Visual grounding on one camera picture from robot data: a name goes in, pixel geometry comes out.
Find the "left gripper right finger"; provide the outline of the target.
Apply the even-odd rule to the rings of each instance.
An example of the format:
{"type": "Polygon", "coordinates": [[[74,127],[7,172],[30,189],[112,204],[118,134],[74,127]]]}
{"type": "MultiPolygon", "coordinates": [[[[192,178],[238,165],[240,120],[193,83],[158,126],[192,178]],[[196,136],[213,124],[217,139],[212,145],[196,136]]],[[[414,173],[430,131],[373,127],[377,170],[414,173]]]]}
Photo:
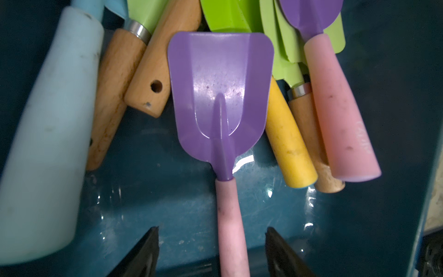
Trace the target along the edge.
{"type": "Polygon", "coordinates": [[[265,253],[271,277],[315,277],[273,227],[267,228],[265,233],[265,253]]]}

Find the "purple shovel long pink handle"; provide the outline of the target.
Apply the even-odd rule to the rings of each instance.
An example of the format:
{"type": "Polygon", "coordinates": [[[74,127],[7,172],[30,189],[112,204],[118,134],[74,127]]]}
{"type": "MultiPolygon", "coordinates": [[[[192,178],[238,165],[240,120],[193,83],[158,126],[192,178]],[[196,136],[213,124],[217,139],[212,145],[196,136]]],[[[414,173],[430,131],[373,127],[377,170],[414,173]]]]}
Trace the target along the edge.
{"type": "Polygon", "coordinates": [[[178,32],[167,48],[182,148],[215,172],[220,273],[250,275],[235,160],[262,136],[274,48],[263,33],[178,32]]]}

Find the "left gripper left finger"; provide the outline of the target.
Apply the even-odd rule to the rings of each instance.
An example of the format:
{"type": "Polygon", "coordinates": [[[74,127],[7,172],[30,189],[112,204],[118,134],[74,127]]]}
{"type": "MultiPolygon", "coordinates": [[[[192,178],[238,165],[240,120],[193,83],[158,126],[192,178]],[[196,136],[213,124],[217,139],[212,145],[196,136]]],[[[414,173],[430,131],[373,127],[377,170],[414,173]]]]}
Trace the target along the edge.
{"type": "Polygon", "coordinates": [[[159,258],[159,227],[151,227],[108,277],[154,277],[159,258]]]}

